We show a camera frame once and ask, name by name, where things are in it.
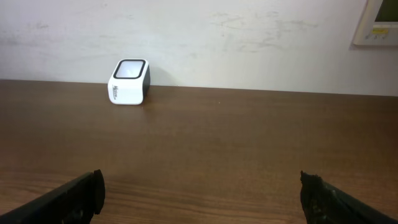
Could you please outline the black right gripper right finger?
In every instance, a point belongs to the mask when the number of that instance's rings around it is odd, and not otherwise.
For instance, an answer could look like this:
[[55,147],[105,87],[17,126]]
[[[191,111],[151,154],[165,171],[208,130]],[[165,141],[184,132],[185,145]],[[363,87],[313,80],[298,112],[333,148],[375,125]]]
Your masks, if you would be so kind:
[[300,201],[308,224],[397,224],[318,175],[300,173]]

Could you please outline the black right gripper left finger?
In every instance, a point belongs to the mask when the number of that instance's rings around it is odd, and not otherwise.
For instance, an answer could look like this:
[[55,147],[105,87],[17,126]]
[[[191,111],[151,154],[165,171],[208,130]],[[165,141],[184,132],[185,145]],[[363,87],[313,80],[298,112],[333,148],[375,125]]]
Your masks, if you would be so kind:
[[1,223],[89,223],[100,214],[104,200],[104,178],[98,169],[1,215]]

